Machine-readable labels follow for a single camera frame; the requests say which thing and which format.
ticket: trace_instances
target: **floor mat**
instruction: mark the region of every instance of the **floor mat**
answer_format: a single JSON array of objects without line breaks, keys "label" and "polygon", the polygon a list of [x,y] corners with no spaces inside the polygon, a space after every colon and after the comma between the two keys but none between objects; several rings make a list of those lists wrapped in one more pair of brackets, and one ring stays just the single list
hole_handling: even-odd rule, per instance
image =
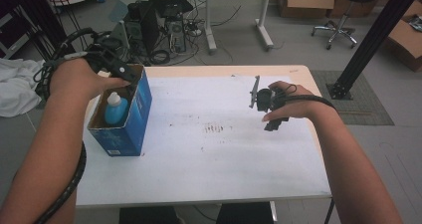
[{"label": "floor mat", "polygon": [[357,78],[350,90],[352,100],[332,100],[326,84],[334,84],[341,73],[341,71],[311,71],[320,93],[337,108],[345,124],[394,125],[364,75]]}]

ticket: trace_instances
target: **computer tower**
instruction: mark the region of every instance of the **computer tower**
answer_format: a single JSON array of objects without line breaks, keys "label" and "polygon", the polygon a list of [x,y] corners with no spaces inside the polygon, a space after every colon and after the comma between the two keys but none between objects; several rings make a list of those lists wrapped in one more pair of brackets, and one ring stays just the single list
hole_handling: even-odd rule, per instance
[{"label": "computer tower", "polygon": [[151,2],[136,1],[127,5],[127,10],[123,20],[130,46],[137,46],[137,51],[146,51],[149,56],[160,35],[155,9]]},{"label": "computer tower", "polygon": [[167,28],[170,51],[173,53],[186,52],[183,18],[166,19],[165,27]]}]

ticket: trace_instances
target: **desk leg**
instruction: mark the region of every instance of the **desk leg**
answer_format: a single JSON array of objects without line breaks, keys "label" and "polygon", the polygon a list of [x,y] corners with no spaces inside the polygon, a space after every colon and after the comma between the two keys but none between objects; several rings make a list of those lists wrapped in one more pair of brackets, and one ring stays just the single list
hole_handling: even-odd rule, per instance
[{"label": "desk leg", "polygon": [[217,45],[215,44],[214,35],[211,30],[211,6],[210,0],[206,0],[206,18],[205,18],[205,35],[207,36],[208,49],[210,55],[214,54],[217,51]]},{"label": "desk leg", "polygon": [[276,202],[270,201],[270,208],[271,208],[271,214],[273,214],[273,223],[277,224],[277,212],[276,212]]},{"label": "desk leg", "polygon": [[255,22],[257,23],[258,31],[261,33],[261,36],[264,38],[264,42],[267,45],[267,47],[266,47],[267,51],[270,51],[274,47],[273,41],[271,41],[270,35],[268,35],[268,32],[264,27],[265,17],[267,15],[267,8],[268,8],[269,1],[270,0],[263,0],[261,17],[260,17],[260,19],[255,19]]}]

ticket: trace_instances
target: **office chair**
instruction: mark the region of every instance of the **office chair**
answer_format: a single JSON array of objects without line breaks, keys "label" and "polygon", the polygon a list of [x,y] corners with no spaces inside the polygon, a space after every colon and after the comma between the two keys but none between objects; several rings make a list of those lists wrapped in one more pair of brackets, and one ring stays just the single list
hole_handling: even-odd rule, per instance
[{"label": "office chair", "polygon": [[334,40],[334,38],[341,34],[342,36],[346,37],[351,42],[351,48],[354,48],[357,44],[356,40],[351,36],[351,34],[355,31],[353,28],[343,28],[343,25],[347,18],[349,17],[349,13],[351,11],[351,8],[353,7],[354,3],[366,3],[371,2],[373,0],[349,0],[350,5],[348,6],[345,13],[342,15],[340,21],[338,22],[338,25],[329,20],[325,25],[323,26],[315,26],[313,28],[312,36],[316,33],[317,30],[326,30],[326,31],[333,31],[334,34],[329,38],[328,43],[326,44],[326,49],[331,49],[331,42]]}]

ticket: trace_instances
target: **black pole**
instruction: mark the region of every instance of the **black pole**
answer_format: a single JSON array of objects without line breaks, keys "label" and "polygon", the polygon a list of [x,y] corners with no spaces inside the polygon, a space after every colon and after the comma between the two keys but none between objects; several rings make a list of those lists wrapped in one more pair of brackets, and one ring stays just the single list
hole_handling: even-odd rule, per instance
[{"label": "black pole", "polygon": [[350,91],[356,79],[372,59],[375,52],[387,38],[395,25],[414,0],[389,0],[369,32],[366,34],[347,67],[332,86],[331,97],[340,100]]}]

